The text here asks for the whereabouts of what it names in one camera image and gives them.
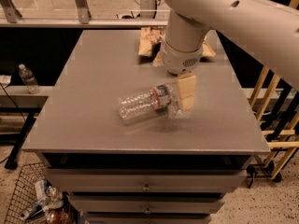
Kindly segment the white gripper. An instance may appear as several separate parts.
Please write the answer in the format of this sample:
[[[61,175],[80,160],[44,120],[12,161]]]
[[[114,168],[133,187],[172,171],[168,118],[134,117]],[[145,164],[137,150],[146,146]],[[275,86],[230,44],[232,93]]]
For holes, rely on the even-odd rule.
[[[186,72],[192,71],[199,64],[202,55],[203,47],[192,52],[182,52],[173,49],[165,39],[162,41],[161,57],[164,68],[170,74],[181,74],[178,77],[178,96],[183,110],[193,109],[196,88],[196,75]]]

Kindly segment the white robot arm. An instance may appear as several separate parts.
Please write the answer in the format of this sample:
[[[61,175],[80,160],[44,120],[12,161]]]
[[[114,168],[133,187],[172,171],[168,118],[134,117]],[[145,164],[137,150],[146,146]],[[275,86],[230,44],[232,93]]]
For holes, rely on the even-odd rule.
[[[216,30],[299,90],[299,13],[269,0],[164,0],[170,7],[161,45],[174,75],[194,69]]]

